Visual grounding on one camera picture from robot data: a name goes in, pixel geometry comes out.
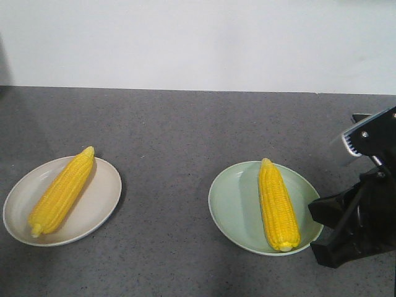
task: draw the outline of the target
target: white plate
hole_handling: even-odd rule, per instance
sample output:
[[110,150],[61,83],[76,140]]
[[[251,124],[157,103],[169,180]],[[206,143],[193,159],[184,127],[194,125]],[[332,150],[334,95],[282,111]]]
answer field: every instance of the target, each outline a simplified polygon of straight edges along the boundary
[[315,222],[308,204],[319,198],[312,185],[297,172],[275,164],[288,189],[301,234],[301,243],[290,252],[271,248],[265,238],[260,211],[258,175],[260,161],[247,161],[223,170],[209,190],[209,210],[220,231],[238,246],[260,255],[287,256],[309,247],[323,226]]
[[32,246],[60,246],[89,235],[111,215],[121,195],[121,178],[110,163],[95,158],[87,184],[59,229],[39,238],[30,235],[29,213],[72,158],[45,163],[26,174],[12,188],[4,203],[3,221],[15,239]]

